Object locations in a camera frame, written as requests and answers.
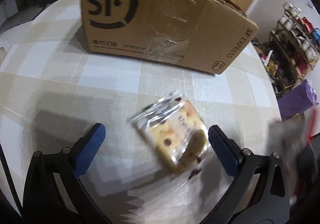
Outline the clear bread package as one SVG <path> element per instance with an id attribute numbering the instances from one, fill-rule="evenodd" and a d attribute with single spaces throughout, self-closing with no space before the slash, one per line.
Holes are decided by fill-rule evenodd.
<path id="1" fill-rule="evenodd" d="M 129 119 L 176 175 L 198 175 L 210 146 L 208 129 L 190 100 L 174 91 Z"/>

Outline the white red noodle snack bag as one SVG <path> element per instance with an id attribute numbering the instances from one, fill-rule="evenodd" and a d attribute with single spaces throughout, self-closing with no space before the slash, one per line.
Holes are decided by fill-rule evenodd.
<path id="1" fill-rule="evenodd" d="M 291 206 L 306 197 L 319 180 L 318 119 L 319 112 L 313 108 L 307 116 L 295 115 L 268 124 L 266 150 L 283 162 Z"/>

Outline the purple bag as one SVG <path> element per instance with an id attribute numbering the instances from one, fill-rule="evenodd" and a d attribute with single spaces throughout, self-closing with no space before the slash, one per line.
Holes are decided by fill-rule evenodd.
<path id="1" fill-rule="evenodd" d="M 298 86 L 277 99 L 282 121 L 286 121 L 296 114 L 301 114 L 318 105 L 316 91 L 311 80 L 303 80 Z"/>

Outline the shoe rack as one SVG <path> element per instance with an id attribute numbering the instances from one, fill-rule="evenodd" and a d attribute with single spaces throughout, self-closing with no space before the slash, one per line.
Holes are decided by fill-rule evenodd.
<path id="1" fill-rule="evenodd" d="M 264 43 L 255 47 L 270 78 L 276 98 L 302 83 L 319 61 L 319 29 L 301 16 L 301 9 L 289 2 Z"/>

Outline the SF cardboard box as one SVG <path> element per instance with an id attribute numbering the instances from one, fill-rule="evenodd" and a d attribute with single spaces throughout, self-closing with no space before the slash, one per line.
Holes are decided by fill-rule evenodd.
<path id="1" fill-rule="evenodd" d="M 221 74 L 258 26 L 231 0 L 81 0 L 92 52 Z"/>

